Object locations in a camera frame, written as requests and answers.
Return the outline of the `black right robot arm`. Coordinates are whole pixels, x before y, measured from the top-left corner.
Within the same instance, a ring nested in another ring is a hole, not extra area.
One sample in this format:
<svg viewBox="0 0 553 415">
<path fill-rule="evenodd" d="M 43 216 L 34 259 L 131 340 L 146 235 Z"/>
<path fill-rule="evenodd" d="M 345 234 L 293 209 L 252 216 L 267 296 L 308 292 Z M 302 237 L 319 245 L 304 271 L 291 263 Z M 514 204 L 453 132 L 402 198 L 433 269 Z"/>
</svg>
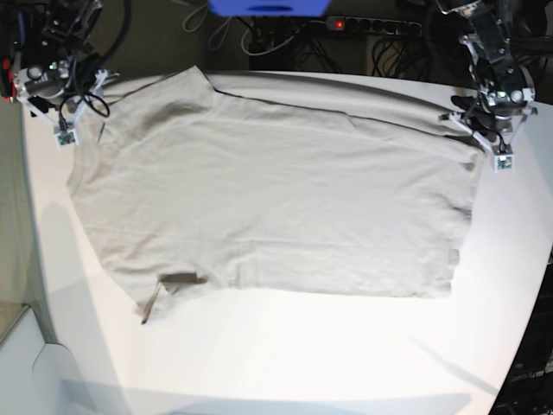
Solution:
<svg viewBox="0 0 553 415">
<path fill-rule="evenodd" d="M 85 111 L 111 114 L 103 87 L 117 73 L 106 63 L 127 36 L 132 4 L 123 3 L 122 25 L 102 54 L 90 35 L 101 1 L 6 1 L 1 4 L 1 97 L 18 102 L 53 130 L 58 147 L 78 144 Z"/>
</svg>

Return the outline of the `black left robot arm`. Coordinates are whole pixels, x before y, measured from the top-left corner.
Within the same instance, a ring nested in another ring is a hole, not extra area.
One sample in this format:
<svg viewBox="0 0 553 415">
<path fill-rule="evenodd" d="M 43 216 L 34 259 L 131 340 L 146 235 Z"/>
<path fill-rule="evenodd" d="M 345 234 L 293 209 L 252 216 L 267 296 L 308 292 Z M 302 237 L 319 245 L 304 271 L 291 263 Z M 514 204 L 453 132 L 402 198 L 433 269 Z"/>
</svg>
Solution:
<svg viewBox="0 0 553 415">
<path fill-rule="evenodd" d="M 443 15 L 466 19 L 472 31 L 459 37 L 470 55 L 468 71 L 475 84 L 473 97 L 454 96 L 459 112 L 440 116 L 465 131 L 491 157 L 495 172 L 514 165 L 514 144 L 528 118 L 537 114 L 536 89 L 528 70 L 510 50 L 505 23 L 482 1 L 438 1 Z"/>
</svg>

